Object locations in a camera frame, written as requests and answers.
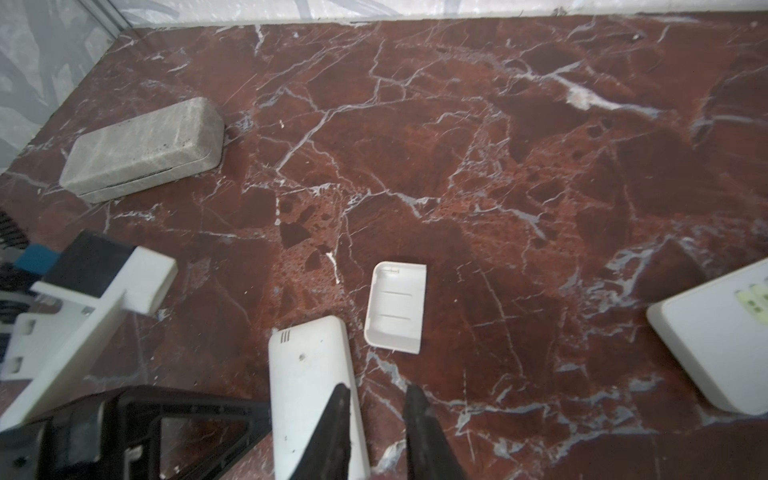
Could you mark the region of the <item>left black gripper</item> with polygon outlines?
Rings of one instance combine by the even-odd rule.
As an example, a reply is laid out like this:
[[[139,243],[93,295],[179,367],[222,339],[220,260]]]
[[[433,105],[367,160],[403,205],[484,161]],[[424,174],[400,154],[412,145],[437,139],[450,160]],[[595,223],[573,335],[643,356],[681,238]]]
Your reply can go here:
[[[267,402],[135,386],[89,395],[1,432],[3,479],[220,479],[272,430]]]

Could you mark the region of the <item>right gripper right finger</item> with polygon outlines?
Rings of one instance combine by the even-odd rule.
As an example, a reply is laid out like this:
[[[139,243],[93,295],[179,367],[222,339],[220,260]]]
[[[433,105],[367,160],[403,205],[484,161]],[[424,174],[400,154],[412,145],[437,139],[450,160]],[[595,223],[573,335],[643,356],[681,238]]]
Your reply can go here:
[[[403,418],[409,479],[466,479],[421,387],[407,387]]]

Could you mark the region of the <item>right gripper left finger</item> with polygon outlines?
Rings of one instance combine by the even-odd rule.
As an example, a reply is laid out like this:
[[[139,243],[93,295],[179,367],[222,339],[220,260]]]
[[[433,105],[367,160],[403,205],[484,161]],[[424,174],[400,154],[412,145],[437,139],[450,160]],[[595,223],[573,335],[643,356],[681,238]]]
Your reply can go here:
[[[291,480],[347,480],[351,458],[351,391],[337,384]]]

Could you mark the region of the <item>white battery cover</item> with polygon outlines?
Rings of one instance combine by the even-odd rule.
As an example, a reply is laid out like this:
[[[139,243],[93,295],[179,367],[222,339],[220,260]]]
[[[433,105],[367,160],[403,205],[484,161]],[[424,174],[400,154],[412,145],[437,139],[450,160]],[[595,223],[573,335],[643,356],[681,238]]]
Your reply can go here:
[[[375,266],[364,326],[370,346],[420,353],[426,280],[424,264],[382,261]]]

